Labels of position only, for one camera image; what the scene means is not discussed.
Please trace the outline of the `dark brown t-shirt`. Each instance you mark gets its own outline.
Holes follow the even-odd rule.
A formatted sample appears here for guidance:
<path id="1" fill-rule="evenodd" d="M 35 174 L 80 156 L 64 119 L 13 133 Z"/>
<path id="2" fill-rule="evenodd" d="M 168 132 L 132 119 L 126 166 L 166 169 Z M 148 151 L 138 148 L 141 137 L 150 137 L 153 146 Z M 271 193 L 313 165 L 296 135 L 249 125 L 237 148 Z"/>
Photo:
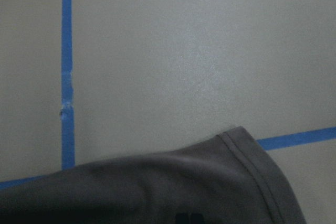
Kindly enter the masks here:
<path id="1" fill-rule="evenodd" d="M 80 165 L 1 191 L 1 223 L 305 223 L 243 128 L 175 151 Z"/>

